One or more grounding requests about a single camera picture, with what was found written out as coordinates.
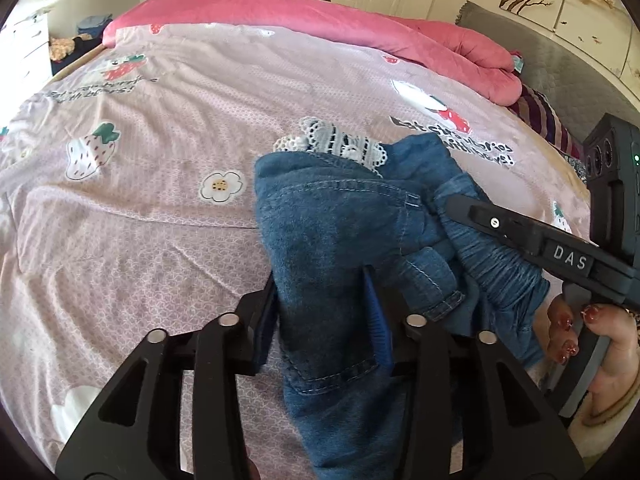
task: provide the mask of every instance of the nail polish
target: nail polish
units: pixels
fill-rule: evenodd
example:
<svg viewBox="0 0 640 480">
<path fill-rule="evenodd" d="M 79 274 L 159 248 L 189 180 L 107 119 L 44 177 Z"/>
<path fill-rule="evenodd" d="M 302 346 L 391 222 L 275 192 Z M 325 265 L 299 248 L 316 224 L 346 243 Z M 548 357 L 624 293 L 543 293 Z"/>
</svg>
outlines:
<svg viewBox="0 0 640 480">
<path fill-rule="evenodd" d="M 571 319 L 568 314 L 562 314 L 562 316 L 560 316 L 560 319 L 558 320 L 558 325 L 565 332 L 569 332 L 569 330 L 571 330 L 571 327 L 574 325 L 574 320 Z"/>
<path fill-rule="evenodd" d="M 578 355 L 578 345 L 573 341 L 565 341 L 562 345 L 562 350 L 573 357 Z"/>
<path fill-rule="evenodd" d="M 586 323 L 595 323 L 600 317 L 600 308 L 595 305 L 589 305 L 582 311 L 582 316 Z"/>
</svg>

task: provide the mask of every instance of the metal screw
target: metal screw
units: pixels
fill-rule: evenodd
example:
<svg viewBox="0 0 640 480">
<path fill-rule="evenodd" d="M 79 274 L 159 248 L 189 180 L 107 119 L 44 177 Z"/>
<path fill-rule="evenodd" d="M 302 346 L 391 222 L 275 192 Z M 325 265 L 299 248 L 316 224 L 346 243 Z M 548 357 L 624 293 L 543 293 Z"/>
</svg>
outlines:
<svg viewBox="0 0 640 480">
<path fill-rule="evenodd" d="M 222 326 L 235 326 L 240 323 L 240 318 L 237 314 L 227 312 L 226 314 L 220 316 L 220 318 L 218 319 L 218 323 L 220 323 L 220 325 Z"/>
<path fill-rule="evenodd" d="M 150 343 L 161 343 L 166 338 L 166 332 L 161 328 L 156 328 L 146 335 L 146 340 Z"/>
<path fill-rule="evenodd" d="M 485 345 L 493 345 L 498 342 L 498 338 L 493 332 L 489 332 L 488 330 L 483 330 L 478 335 L 478 339 L 484 343 Z"/>
<path fill-rule="evenodd" d="M 425 326 L 427 324 L 427 320 L 420 314 L 411 314 L 410 316 L 406 317 L 406 323 L 409 326 L 420 328 L 421 326 Z"/>
</svg>

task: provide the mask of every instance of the blue fabric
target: blue fabric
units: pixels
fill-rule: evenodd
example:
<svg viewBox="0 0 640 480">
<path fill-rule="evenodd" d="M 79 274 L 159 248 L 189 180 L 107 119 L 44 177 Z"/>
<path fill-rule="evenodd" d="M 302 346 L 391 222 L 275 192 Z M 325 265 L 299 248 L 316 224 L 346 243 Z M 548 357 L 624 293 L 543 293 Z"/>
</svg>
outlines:
<svg viewBox="0 0 640 480">
<path fill-rule="evenodd" d="M 113 14 L 89 16 L 78 23 L 78 34 L 89 34 L 94 39 L 101 37 L 104 29 L 113 21 L 112 18 Z"/>
<path fill-rule="evenodd" d="M 384 147 L 382 178 L 322 153 L 271 153 L 255 166 L 285 403 L 321 480 L 391 479 L 396 466 L 411 381 L 375 364 L 362 266 L 450 332 L 492 330 L 525 366 L 543 355 L 532 332 L 549 287 L 540 269 L 444 214 L 450 195 L 487 200 L 482 190 L 434 134 Z"/>
</svg>

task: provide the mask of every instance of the pink bedsheet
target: pink bedsheet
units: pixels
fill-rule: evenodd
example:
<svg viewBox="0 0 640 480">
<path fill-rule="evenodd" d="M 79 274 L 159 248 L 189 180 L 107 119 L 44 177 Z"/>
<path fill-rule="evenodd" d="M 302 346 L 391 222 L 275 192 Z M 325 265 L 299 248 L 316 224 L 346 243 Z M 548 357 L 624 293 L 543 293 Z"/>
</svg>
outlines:
<svg viewBox="0 0 640 480">
<path fill-rule="evenodd" d="M 450 23 L 394 18 L 321 0 L 147 0 L 111 22 L 103 43 L 113 47 L 123 27 L 210 22 L 286 27 L 376 48 L 455 79 L 501 106 L 516 102 L 522 90 L 511 73 L 511 55 L 482 34 Z"/>
</svg>

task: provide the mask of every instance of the pillow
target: pillow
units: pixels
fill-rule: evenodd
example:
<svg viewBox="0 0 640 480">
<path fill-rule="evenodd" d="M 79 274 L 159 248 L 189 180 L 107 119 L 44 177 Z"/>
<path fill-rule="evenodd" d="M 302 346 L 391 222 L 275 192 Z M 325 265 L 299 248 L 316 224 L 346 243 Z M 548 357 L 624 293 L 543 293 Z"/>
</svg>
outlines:
<svg viewBox="0 0 640 480">
<path fill-rule="evenodd" d="M 573 158 L 582 157 L 582 146 L 562 126 L 558 115 L 544 94 L 523 84 L 522 95 L 507 108 L 559 152 Z"/>
</svg>

